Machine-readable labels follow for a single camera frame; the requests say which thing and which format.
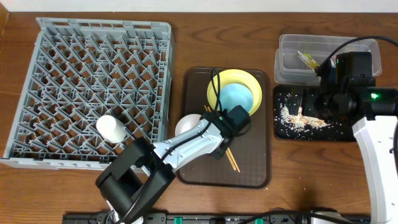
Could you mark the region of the white pink bowl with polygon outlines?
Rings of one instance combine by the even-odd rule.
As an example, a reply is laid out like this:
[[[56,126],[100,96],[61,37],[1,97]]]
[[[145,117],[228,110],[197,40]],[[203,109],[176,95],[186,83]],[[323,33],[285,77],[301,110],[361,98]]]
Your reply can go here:
[[[194,128],[200,122],[200,118],[200,114],[188,114],[184,116],[176,125],[175,136]]]

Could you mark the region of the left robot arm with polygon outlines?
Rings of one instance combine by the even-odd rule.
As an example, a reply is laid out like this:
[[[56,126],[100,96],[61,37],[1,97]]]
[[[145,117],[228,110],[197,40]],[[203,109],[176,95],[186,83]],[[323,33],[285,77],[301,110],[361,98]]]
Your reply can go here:
[[[205,154],[221,158],[251,122],[240,105],[206,112],[188,131],[161,142],[134,140],[99,175],[96,186],[117,215],[116,223],[134,223],[158,201],[180,168]]]

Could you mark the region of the white cup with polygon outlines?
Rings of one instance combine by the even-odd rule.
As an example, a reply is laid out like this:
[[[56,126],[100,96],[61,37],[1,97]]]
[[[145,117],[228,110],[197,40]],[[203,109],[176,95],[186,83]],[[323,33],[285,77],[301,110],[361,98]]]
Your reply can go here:
[[[114,116],[103,115],[96,122],[96,128],[103,139],[109,143],[122,142],[127,136],[124,130],[125,125]]]

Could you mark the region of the yellow plate bowl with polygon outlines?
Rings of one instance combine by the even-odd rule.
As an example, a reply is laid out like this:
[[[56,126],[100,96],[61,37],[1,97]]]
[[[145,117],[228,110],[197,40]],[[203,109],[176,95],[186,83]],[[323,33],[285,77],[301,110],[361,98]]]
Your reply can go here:
[[[207,100],[213,110],[220,110],[221,89],[232,83],[238,83],[246,86],[254,97],[253,106],[249,115],[253,115],[260,107],[262,101],[262,88],[254,75],[239,69],[227,69],[222,72],[213,70],[210,75],[210,82],[206,91]]]

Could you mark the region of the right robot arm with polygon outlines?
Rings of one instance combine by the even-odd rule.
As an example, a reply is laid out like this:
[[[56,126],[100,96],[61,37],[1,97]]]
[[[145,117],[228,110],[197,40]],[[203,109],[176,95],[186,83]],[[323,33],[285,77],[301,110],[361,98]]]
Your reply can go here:
[[[371,223],[397,223],[397,90],[376,87],[370,52],[338,54],[321,65],[309,54],[297,55],[320,82],[318,88],[292,90],[289,113],[352,129],[364,162]]]

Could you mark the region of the green snack wrapper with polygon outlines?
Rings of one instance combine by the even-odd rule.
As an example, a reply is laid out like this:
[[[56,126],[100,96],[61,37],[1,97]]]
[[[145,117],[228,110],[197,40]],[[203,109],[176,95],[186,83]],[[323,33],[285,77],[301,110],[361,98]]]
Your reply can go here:
[[[308,53],[301,53],[300,51],[297,52],[297,57],[310,69],[316,69],[319,64],[318,62],[313,59]]]

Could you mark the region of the pile of rice grains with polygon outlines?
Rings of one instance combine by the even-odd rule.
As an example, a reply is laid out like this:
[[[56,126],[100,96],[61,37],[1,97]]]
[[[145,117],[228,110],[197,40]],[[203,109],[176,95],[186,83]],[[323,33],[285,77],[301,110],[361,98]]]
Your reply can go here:
[[[280,131],[282,133],[293,132],[297,134],[303,134],[303,133],[308,133],[310,131],[321,131],[323,129],[323,128],[313,128],[309,125],[306,125],[304,127],[299,127],[297,124],[294,124],[291,121],[293,115],[289,114],[289,111],[285,104],[280,103],[279,109],[280,113],[275,117],[275,121],[278,122],[276,127],[277,131]]]

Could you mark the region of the light blue bowl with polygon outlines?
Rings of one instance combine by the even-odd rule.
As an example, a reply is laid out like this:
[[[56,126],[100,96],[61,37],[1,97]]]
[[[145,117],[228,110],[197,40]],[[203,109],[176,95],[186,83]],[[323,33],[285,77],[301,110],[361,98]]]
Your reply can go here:
[[[235,106],[242,106],[250,112],[254,97],[251,91],[244,85],[232,83],[224,86],[220,93],[220,102],[223,109],[232,110]]]

